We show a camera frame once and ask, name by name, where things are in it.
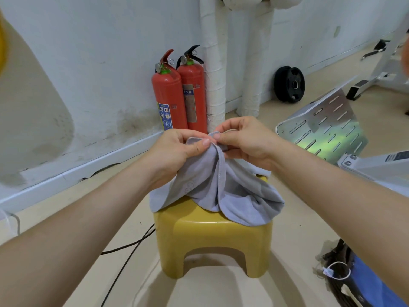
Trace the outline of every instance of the red fire extinguisher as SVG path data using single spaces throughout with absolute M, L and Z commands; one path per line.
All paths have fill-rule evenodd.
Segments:
M 152 77 L 153 91 L 165 130 L 188 129 L 180 74 L 168 62 L 170 49 L 155 65 Z
M 187 125 L 189 129 L 207 133 L 205 75 L 201 66 L 204 61 L 193 55 L 198 46 L 192 46 L 179 58 L 176 69 L 183 86 Z

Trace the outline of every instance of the black weight plate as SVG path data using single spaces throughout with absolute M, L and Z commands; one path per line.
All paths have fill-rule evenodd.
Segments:
M 301 70 L 289 66 L 279 68 L 274 78 L 274 91 L 283 102 L 300 101 L 305 92 L 305 79 Z

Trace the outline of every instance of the gray towel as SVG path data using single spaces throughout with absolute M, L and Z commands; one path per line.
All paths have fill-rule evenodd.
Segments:
M 189 138 L 186 144 L 199 140 Z M 171 182 L 150 192 L 151 211 L 159 211 L 187 195 L 203 209 L 222 211 L 229 220 L 242 225 L 270 222 L 281 212 L 284 200 L 273 186 L 255 176 L 270 172 L 243 160 L 244 166 L 236 160 L 225 160 L 224 149 L 212 143 L 202 155 L 189 158 Z

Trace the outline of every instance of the slotted metal footplate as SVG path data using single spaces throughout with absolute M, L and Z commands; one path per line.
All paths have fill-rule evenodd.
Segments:
M 277 134 L 334 165 L 345 153 L 359 155 L 368 139 L 342 86 L 279 123 Z

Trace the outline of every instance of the fire extinguisher label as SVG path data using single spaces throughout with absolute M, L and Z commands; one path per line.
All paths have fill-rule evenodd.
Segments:
M 169 109 L 169 104 L 157 104 L 159 108 L 160 118 L 162 119 L 163 129 L 168 130 L 172 129 L 172 118 L 171 118 L 171 110 Z
M 183 86 L 184 106 L 186 107 L 186 118 L 188 123 L 197 123 L 195 92 L 192 84 Z

